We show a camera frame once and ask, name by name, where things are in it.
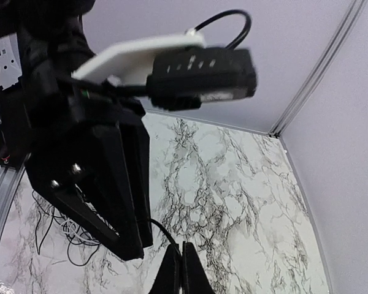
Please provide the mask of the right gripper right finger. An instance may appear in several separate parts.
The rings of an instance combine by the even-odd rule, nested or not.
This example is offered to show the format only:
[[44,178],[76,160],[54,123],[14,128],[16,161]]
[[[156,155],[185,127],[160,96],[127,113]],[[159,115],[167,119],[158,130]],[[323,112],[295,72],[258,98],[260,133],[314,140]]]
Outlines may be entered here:
[[195,246],[183,242],[182,246],[182,289],[186,294],[214,294],[205,274]]

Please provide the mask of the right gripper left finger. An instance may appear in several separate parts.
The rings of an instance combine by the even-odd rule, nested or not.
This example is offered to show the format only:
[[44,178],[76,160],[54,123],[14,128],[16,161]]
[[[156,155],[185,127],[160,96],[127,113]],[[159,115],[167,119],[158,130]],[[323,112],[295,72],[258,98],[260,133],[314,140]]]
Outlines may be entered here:
[[168,245],[149,294],[178,294],[181,284],[181,255],[177,243]]

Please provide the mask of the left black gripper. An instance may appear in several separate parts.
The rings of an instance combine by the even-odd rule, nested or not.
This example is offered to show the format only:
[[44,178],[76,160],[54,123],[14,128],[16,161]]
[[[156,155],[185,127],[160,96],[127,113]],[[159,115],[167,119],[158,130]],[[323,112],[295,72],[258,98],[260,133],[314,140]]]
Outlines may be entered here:
[[94,57],[83,32],[82,17],[93,1],[0,1],[0,39],[15,34],[18,61],[0,66],[20,73],[7,86],[23,90],[32,137],[23,164],[30,155],[87,128],[115,126],[141,119],[145,110],[134,96],[118,96],[107,89],[77,81],[72,73]]

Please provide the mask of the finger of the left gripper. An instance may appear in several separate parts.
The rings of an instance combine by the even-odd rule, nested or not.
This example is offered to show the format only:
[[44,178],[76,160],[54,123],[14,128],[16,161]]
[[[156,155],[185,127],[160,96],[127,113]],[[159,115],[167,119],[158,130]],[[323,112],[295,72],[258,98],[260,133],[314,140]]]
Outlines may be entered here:
[[33,189],[124,261],[144,257],[119,128],[97,125],[30,155]]
[[120,124],[137,227],[143,247],[153,244],[150,222],[150,137],[141,119]]

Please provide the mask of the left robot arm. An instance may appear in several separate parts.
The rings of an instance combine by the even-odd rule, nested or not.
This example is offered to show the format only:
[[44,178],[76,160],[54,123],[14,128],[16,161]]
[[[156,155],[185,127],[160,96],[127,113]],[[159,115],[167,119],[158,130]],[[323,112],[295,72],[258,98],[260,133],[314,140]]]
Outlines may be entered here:
[[0,163],[120,259],[153,243],[145,110],[128,91],[77,78],[94,53],[93,1],[0,1]]

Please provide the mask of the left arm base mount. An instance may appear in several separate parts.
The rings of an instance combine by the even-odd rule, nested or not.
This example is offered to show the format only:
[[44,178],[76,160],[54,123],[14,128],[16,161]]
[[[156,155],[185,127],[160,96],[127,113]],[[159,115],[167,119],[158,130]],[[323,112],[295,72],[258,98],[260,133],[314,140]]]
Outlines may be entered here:
[[32,137],[22,98],[18,86],[0,90],[0,166],[16,170],[24,162]]

